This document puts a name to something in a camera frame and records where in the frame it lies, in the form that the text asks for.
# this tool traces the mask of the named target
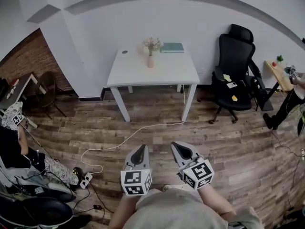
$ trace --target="person's arm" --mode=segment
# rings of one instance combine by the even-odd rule
[[[300,77],[298,77],[295,80],[293,80],[293,84],[294,85],[299,85],[300,87],[305,89],[305,81],[303,81]]]
[[[126,196],[125,194],[120,200],[119,206],[111,217],[109,229],[121,229],[126,221],[134,214],[135,206],[139,200],[139,196]]]
[[[28,141],[27,137],[25,135],[24,129],[21,125],[18,126],[19,130],[19,145],[21,147],[21,154],[22,155],[27,155],[29,153],[29,146],[28,146]]]
[[[229,221],[236,215],[233,206],[218,194],[210,184],[198,189],[198,193],[203,203],[217,212],[224,220]]]

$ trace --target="wooden floor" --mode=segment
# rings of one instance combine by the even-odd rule
[[[133,94],[122,88],[121,92],[131,117],[130,123],[124,121],[111,92],[106,92],[102,102],[79,102],[76,96],[60,96],[58,106],[68,117],[62,117],[53,108],[50,110],[53,119],[50,120],[32,102],[31,109],[26,113],[39,127],[31,132],[53,158],[60,159],[70,168],[81,167],[86,173],[100,169],[79,162],[88,148],[113,147],[143,126],[180,121],[183,94],[177,93],[174,88],[135,88]],[[210,125],[208,120],[218,107],[211,101],[208,91],[197,89],[196,96],[205,100],[198,103],[194,99],[184,124],[147,128],[119,148],[88,152],[85,162],[104,167],[104,171],[95,174],[92,180],[100,198],[110,210],[115,210],[122,194],[119,177],[124,159],[140,144],[147,144],[150,150],[153,187],[163,184],[178,187],[183,184],[176,175],[177,165],[170,151],[170,142],[184,141],[195,145],[202,155],[209,158],[215,170],[212,185],[219,193],[236,209],[254,207],[266,228],[273,228],[282,221],[284,212],[290,207],[287,198],[298,158],[280,146],[265,126],[263,113],[255,111],[254,102],[251,110],[237,113],[239,121],[236,124],[232,124],[228,111],[222,110],[214,125]],[[284,96],[283,93],[273,95],[275,110],[279,109]],[[299,111],[296,110],[274,134],[280,138],[282,145],[300,154],[304,141],[297,138],[298,119]],[[292,206],[303,203],[303,178],[304,164],[300,162],[289,196]],[[78,200],[87,193],[87,190],[80,190]],[[90,197],[77,206],[78,211],[101,204],[92,188],[90,193]],[[94,222],[86,228],[107,228],[111,213],[106,211],[104,219],[101,219],[102,211],[91,210],[89,214],[93,215]]]

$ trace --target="black pants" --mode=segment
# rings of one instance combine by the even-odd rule
[[[281,105],[280,110],[276,113],[276,115],[272,116],[272,124],[273,128],[277,128],[283,120],[286,119],[289,112],[299,104],[305,103],[305,99],[300,99],[294,90],[291,90],[284,102]]]

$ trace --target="desk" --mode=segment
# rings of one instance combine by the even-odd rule
[[[284,68],[281,65],[277,65],[276,67],[272,66],[271,61],[265,61],[264,64],[267,66],[267,68],[271,71],[271,73],[276,78],[276,83],[274,87],[271,89],[271,91],[268,93],[268,95],[264,98],[263,106],[261,109],[263,111],[273,110],[273,107],[269,101],[269,98],[272,96],[272,94],[277,90],[279,86],[281,86],[282,90],[284,92],[289,92],[293,89],[293,85],[290,83],[289,78],[287,74],[284,73]]]
[[[9,94],[13,86],[10,85],[6,93],[4,94],[3,98],[0,100],[0,111],[2,113],[5,113],[5,110],[8,109],[12,104],[19,101],[20,97],[22,96],[22,93],[25,89],[25,87],[28,85],[29,81],[32,80],[35,84],[37,84],[37,79],[34,77],[32,73],[25,74],[21,77],[19,77],[18,85],[16,86],[13,94],[10,96],[9,99],[6,98],[6,96]],[[43,94],[46,93],[46,91],[40,87],[40,90]],[[33,123],[30,119],[28,119],[29,124],[35,128],[37,128],[37,125]]]
[[[199,83],[199,77],[189,52],[187,50],[184,53],[155,52],[153,68],[146,66],[147,57],[147,53],[139,54],[136,48],[121,49],[115,57],[107,86],[110,87],[125,121],[129,122],[130,117],[118,86],[128,86],[129,92],[132,93],[132,86],[136,85],[177,84],[179,91],[181,84],[189,84],[191,86],[181,117],[181,120],[185,121]]]

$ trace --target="black shoe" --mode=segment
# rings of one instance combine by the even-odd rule
[[[267,127],[269,129],[272,129],[272,127],[273,127],[272,118],[267,113],[265,113],[263,115],[263,118],[264,118],[264,120],[266,122]]]
[[[81,183],[81,181],[82,181],[82,178],[83,178],[81,168],[79,168],[79,167],[74,167],[73,173],[74,173],[74,174],[77,176],[77,178],[78,178],[77,186],[79,186],[80,183]]]

